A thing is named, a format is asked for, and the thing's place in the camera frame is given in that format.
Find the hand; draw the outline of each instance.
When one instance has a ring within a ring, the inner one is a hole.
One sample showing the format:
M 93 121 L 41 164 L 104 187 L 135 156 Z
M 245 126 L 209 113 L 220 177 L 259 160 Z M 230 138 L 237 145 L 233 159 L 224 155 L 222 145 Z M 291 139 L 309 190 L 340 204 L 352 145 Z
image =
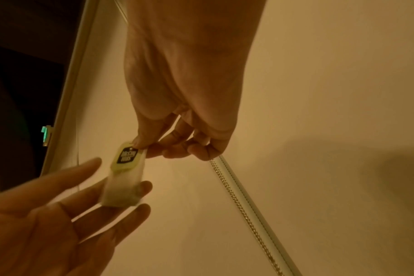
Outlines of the hand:
M 264 2 L 127 2 L 125 75 L 139 122 L 135 146 L 149 146 L 148 157 L 206 161 L 225 151 Z
M 104 271 L 115 247 L 147 219 L 150 207 L 138 206 L 89 238 L 124 211 L 99 207 L 73 220 L 98 202 L 105 180 L 47 205 L 100 165 L 100 159 L 93 159 L 0 194 L 0 276 L 98 276 Z M 151 183 L 143 182 L 144 194 L 151 189 Z

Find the open palm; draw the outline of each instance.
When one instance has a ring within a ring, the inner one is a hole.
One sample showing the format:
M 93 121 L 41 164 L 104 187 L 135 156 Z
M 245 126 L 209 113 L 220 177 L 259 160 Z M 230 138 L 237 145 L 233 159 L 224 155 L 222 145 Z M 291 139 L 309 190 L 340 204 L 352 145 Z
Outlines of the open palm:
M 97 276 L 104 271 L 116 245 L 145 221 L 150 207 L 140 205 L 112 228 L 89 238 L 125 210 L 99 207 L 74 220 L 98 202 L 105 180 L 48 204 L 100 165 L 100 159 L 93 159 L 0 194 L 0 275 Z M 143 182 L 142 188 L 146 195 L 152 185 Z

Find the white tea bag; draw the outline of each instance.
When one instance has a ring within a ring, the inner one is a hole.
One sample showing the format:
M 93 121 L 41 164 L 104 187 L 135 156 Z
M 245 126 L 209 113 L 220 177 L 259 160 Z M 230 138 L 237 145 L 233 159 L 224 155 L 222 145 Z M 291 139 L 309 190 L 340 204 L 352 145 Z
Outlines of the white tea bag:
M 101 205 L 110 207 L 135 206 L 141 199 L 146 150 L 138 150 L 130 142 L 123 143 L 111 163 L 107 183 L 101 195 Z

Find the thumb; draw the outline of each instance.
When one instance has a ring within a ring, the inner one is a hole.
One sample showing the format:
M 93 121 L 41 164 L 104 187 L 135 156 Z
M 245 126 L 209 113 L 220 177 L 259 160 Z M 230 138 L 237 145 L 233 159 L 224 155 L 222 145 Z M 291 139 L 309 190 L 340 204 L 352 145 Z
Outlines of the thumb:
M 66 276 L 100 276 L 107 267 L 116 247 L 116 232 L 109 230 L 97 241 L 90 258 Z
M 152 120 L 136 111 L 139 128 L 133 145 L 137 149 L 147 148 L 154 144 L 172 127 L 178 115 L 169 114 L 164 119 Z

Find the metal chain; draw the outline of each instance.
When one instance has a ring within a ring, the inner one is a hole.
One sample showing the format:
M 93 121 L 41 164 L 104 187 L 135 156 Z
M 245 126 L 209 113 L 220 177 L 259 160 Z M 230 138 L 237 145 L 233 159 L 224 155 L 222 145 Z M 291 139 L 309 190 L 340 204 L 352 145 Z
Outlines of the metal chain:
M 257 232 L 256 227 L 254 227 L 254 224 L 252 223 L 251 219 L 248 217 L 246 211 L 242 207 L 242 205 L 239 202 L 239 199 L 237 199 L 236 194 L 231 189 L 231 186 L 228 184 L 227 180 L 225 179 L 224 175 L 222 174 L 221 170 L 217 166 L 216 162 L 214 160 L 210 160 L 210 164 L 212 165 L 213 169 L 215 170 L 217 176 L 221 180 L 222 184 L 225 186 L 225 189 L 230 194 L 231 198 L 233 199 L 234 203 L 236 204 L 237 208 L 239 209 L 242 216 L 245 218 L 245 221 L 247 222 L 249 228 L 251 228 L 251 232 L 258 241 L 258 244 L 261 246 L 263 251 L 265 252 L 266 257 L 268 257 L 269 262 L 274 267 L 275 272 L 278 276 L 284 276 L 283 272 L 281 271 L 280 267 L 278 266 L 278 263 L 275 261 L 274 257 L 272 256 L 271 252 L 269 251 L 268 247 L 260 237 L 259 233 Z

